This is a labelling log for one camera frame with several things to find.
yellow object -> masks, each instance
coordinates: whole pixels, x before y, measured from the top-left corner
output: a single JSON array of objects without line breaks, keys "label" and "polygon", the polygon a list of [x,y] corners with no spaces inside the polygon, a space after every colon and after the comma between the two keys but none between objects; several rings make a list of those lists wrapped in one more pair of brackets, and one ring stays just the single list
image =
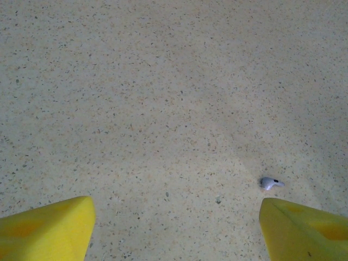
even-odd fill
[{"label": "yellow object", "polygon": [[272,261],[348,260],[347,218],[265,198],[259,220]]},{"label": "yellow object", "polygon": [[91,197],[0,219],[1,261],[83,261],[95,223]]}]

terrazzo floor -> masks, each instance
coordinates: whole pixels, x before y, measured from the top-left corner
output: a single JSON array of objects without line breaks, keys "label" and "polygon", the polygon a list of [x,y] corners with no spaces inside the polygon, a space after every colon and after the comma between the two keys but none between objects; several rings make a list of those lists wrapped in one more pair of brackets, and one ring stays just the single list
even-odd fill
[{"label": "terrazzo floor", "polygon": [[269,260],[265,197],[348,216],[347,0],[0,12],[0,217],[91,195],[109,261]]}]

floor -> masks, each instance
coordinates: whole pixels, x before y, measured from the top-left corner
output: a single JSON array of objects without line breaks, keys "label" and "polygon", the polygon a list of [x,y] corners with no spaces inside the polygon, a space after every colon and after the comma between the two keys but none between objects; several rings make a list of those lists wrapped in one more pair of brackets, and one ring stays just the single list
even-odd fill
[{"label": "floor", "polygon": [[0,217],[91,195],[108,261],[269,260],[265,197],[348,216],[347,0],[0,7]]}]

speckled floor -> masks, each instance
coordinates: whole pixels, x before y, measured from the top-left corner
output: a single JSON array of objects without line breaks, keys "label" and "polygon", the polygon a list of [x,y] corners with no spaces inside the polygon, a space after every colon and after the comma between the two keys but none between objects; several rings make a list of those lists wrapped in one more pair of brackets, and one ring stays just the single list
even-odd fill
[{"label": "speckled floor", "polygon": [[91,195],[108,261],[269,260],[265,197],[348,216],[347,1],[0,12],[1,217]]}]

small gray object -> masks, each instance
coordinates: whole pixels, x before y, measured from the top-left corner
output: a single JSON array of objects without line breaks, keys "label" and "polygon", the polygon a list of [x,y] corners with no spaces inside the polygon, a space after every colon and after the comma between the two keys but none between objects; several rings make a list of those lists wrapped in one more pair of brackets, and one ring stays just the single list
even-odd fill
[{"label": "small gray object", "polygon": [[273,187],[273,185],[277,185],[279,187],[285,186],[283,182],[280,182],[277,179],[269,178],[269,177],[262,178],[260,183],[261,183],[261,188],[265,190],[270,190]]}]

